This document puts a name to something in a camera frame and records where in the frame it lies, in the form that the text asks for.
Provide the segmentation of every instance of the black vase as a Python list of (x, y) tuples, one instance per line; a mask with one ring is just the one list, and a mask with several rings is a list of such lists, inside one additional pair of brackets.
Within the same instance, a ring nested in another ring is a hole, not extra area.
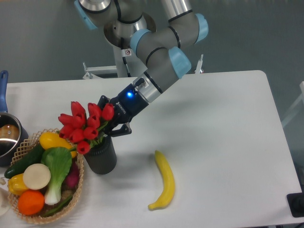
[(117, 162), (112, 138), (105, 137), (101, 144), (91, 148), (84, 157), (94, 173), (107, 174), (111, 172)]

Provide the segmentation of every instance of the yellow banana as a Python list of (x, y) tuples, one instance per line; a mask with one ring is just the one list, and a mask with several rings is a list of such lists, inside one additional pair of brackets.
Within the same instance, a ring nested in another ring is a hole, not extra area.
[(159, 198), (148, 205), (149, 210), (162, 209), (169, 205), (175, 193), (175, 181), (166, 157), (160, 151), (155, 151), (155, 161), (162, 174), (163, 191)]

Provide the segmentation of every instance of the woven basket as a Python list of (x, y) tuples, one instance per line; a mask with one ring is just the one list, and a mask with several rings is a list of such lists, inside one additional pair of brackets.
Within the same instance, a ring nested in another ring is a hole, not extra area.
[[(38, 142), (41, 134), (43, 132), (56, 132), (58, 129), (48, 129), (48, 130), (43, 130), (41, 132), (35, 133), (32, 135), (31, 138), (25, 139), (24, 142), (20, 144), (20, 147), (17, 148), (17, 151), (14, 154), (14, 157), (12, 159), (11, 165), (15, 164), (19, 159), (21, 159), (25, 154), (27, 154)], [(13, 211), (17, 214), (17, 217), (20, 219), (26, 221), (27, 223), (31, 224), (47, 224), (50, 222), (54, 222), (58, 220), (59, 218), (62, 218), (65, 216), (67, 213), (71, 211), (71, 209), (76, 205), (78, 198), (81, 194), (81, 189), (82, 189), (82, 184), (83, 184), (83, 179), (84, 179), (84, 160), (83, 160), (83, 155), (77, 153), (77, 166), (79, 168), (79, 183), (78, 186), (74, 189), (70, 189), (66, 185), (63, 185), (61, 189), (61, 200), (66, 199), (69, 195), (73, 194), (73, 198), (70, 201), (70, 203), (64, 207), (61, 211), (57, 212), (53, 216), (50, 217), (41, 217), (40, 215), (44, 214), (45, 212), (49, 211), (50, 209), (53, 209), (57, 206), (57, 204), (53, 206), (49, 205), (44, 205), (42, 211), (40, 211), (38, 214), (32, 215), (32, 216), (25, 216), (22, 215), (19, 210), (18, 210), (18, 199), (19, 196), (14, 195), (14, 194), (9, 194), (9, 203), (11, 204), (11, 208)]]

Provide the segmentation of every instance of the tulip bouquet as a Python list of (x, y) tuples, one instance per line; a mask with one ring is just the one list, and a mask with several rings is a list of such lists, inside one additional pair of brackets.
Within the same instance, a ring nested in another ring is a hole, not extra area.
[(72, 115), (61, 114), (58, 119), (63, 124), (59, 137), (76, 144), (76, 150), (80, 154), (86, 154), (90, 149), (102, 143), (104, 132), (102, 129), (114, 116), (113, 105), (107, 103), (103, 110), (94, 104), (88, 103), (89, 117), (86, 110), (79, 103), (72, 101)]

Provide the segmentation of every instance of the cucumber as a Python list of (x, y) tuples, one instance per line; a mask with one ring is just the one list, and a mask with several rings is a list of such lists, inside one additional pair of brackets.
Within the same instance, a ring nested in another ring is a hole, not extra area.
[(15, 164), (10, 166), (5, 171), (4, 177), (10, 179), (13, 176), (24, 173), (24, 171), (27, 169), (28, 166), (32, 164), (40, 163), (43, 152), (44, 149), (38, 143), (36, 146), (34, 146), (34, 148), (30, 152), (24, 155), (23, 158), (21, 158)]

